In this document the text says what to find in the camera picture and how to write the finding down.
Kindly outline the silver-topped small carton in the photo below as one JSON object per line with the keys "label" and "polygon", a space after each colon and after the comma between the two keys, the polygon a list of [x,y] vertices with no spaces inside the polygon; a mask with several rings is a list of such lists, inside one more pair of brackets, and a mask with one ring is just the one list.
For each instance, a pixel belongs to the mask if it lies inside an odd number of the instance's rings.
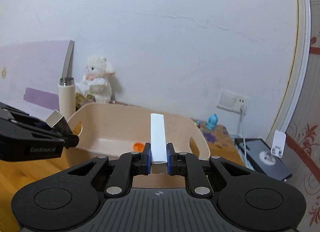
{"label": "silver-topped small carton", "polygon": [[54,110],[48,118],[45,120],[46,124],[49,125],[53,130],[60,133],[73,134],[69,127],[67,120],[57,110]]}

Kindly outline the white box blue emblem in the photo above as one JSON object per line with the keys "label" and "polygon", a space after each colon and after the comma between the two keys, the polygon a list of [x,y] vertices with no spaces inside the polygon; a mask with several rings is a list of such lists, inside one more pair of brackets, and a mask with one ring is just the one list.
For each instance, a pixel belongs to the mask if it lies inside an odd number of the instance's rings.
{"label": "white box blue emblem", "polygon": [[150,115],[150,143],[152,164],[167,162],[167,144],[165,136],[164,116],[152,113]]}

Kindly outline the white phone stand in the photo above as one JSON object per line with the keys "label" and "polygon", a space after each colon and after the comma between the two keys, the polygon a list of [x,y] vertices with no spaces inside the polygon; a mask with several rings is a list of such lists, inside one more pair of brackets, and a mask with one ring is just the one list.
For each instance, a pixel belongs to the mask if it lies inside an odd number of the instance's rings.
{"label": "white phone stand", "polygon": [[261,151],[259,154],[260,160],[268,165],[273,166],[276,164],[278,158],[283,157],[286,143],[286,134],[279,130],[274,132],[273,142],[270,151]]}

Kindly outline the grey laptop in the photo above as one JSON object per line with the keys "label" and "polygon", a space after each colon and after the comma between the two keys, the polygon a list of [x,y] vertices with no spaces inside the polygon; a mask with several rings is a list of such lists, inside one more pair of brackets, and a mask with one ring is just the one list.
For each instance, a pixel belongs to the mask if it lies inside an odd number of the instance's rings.
{"label": "grey laptop", "polygon": [[292,177],[291,171],[281,161],[284,154],[286,134],[276,131],[271,148],[261,138],[235,138],[235,143],[245,154],[252,168],[268,177],[286,181]]}

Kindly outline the white thermos bottle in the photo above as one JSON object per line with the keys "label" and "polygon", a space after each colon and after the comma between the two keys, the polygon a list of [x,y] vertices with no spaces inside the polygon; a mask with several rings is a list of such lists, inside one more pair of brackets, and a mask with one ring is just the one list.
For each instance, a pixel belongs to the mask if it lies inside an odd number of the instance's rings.
{"label": "white thermos bottle", "polygon": [[59,81],[59,112],[68,121],[75,113],[75,82],[72,77],[64,77]]}

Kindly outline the gold tissue box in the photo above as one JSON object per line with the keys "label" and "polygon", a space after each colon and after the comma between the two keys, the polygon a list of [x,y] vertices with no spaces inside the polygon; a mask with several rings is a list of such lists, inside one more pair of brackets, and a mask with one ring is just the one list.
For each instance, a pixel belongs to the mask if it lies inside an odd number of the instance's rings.
{"label": "gold tissue box", "polygon": [[87,103],[94,103],[95,97],[88,94],[84,97],[81,93],[76,93],[75,95],[75,109],[79,110],[82,106],[86,105]]}

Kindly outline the beige plastic storage basket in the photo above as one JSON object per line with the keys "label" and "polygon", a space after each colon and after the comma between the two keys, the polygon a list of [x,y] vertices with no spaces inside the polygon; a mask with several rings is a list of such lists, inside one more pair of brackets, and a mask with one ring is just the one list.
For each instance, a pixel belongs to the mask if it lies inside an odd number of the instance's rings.
{"label": "beige plastic storage basket", "polygon": [[[120,104],[89,103],[68,120],[72,130],[78,130],[79,144],[65,151],[69,166],[78,165],[99,155],[110,160],[133,151],[136,143],[150,142],[148,108]],[[189,152],[208,160],[210,150],[195,123],[187,117],[163,112],[166,141],[176,152]]]}

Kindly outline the blue toy figure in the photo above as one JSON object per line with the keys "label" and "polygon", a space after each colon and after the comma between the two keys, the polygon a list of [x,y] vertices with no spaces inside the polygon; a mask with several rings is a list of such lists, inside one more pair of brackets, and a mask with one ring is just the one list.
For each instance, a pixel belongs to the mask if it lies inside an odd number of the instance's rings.
{"label": "blue toy figure", "polygon": [[215,129],[216,125],[218,124],[218,116],[217,114],[212,114],[211,116],[206,119],[206,128],[209,130]]}

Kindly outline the white plush lamb toy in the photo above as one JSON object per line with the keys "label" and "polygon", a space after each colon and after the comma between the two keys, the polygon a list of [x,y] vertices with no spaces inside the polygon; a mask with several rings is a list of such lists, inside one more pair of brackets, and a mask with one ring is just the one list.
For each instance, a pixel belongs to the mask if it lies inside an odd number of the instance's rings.
{"label": "white plush lamb toy", "polygon": [[97,103],[109,103],[112,87],[108,77],[114,74],[114,67],[106,58],[92,55],[87,59],[84,76],[76,83],[75,91],[83,97],[93,96]]}

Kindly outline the white wall switch socket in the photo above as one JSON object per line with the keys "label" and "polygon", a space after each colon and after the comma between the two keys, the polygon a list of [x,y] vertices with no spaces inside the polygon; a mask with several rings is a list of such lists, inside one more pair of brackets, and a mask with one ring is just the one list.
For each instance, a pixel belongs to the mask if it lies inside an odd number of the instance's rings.
{"label": "white wall switch socket", "polygon": [[226,111],[241,113],[243,109],[248,109],[251,99],[242,94],[222,90],[219,94],[217,107]]}

